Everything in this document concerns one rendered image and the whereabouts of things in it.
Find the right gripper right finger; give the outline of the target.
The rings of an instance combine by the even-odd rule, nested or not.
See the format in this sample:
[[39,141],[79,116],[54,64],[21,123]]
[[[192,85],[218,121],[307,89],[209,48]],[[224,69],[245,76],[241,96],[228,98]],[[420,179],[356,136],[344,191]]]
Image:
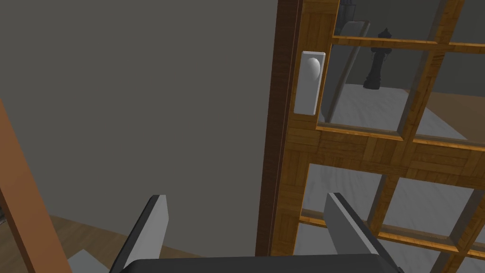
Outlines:
[[323,219],[337,254],[376,258],[377,265],[368,266],[366,272],[403,271],[340,193],[327,194]]

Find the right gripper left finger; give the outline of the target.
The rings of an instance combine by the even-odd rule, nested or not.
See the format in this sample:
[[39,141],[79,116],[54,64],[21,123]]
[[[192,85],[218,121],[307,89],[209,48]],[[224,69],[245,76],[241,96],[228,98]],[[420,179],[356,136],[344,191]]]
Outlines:
[[151,196],[119,251],[109,273],[122,273],[125,268],[137,260],[158,259],[168,221],[166,196]]

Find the light wooden glazed door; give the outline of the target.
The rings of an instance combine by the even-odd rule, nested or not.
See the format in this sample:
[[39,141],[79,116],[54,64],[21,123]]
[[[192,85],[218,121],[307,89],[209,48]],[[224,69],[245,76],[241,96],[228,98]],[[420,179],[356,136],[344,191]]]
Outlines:
[[[430,40],[402,40],[335,36],[339,0],[298,0],[294,31],[297,53],[293,54],[292,63],[301,65],[302,53],[306,49],[327,54],[321,64],[323,77],[317,91],[318,99],[325,94],[323,84],[330,80],[330,61],[336,58],[331,51],[332,45],[422,50],[423,55],[417,83],[409,92],[396,130],[318,123],[315,114],[291,111],[286,115],[286,138],[282,144],[284,153],[269,255],[293,254],[299,223],[324,227],[323,220],[302,215],[310,164],[320,164],[380,174],[381,181],[367,219],[370,231],[378,238],[439,251],[435,264],[438,273],[456,273],[467,257],[485,261],[485,243],[476,242],[485,227],[485,197],[478,196],[480,190],[485,190],[485,147],[417,134],[446,53],[485,55],[485,44],[451,42],[465,2],[440,0]],[[395,227],[384,225],[400,178],[473,190],[449,236],[423,234],[410,229],[401,234]]]

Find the orange-brown wooden board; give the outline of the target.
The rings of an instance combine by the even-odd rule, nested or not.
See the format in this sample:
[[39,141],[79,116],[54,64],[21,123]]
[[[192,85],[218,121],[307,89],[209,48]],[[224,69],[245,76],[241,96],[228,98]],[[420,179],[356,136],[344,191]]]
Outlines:
[[2,100],[0,206],[29,273],[72,273]]

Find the grey door knob with plate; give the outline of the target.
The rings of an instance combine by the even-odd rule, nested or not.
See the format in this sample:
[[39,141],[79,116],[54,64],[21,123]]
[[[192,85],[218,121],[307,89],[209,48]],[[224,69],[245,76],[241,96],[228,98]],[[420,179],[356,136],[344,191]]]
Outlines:
[[325,57],[324,52],[302,52],[293,110],[295,114],[315,115]]

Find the black chess piece statue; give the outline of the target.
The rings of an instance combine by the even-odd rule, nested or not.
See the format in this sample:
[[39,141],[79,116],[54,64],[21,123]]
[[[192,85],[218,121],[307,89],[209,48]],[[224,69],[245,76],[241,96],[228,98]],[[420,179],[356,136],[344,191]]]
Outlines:
[[364,89],[379,90],[381,84],[381,70],[387,56],[392,52],[391,48],[371,47],[372,65],[366,80]]

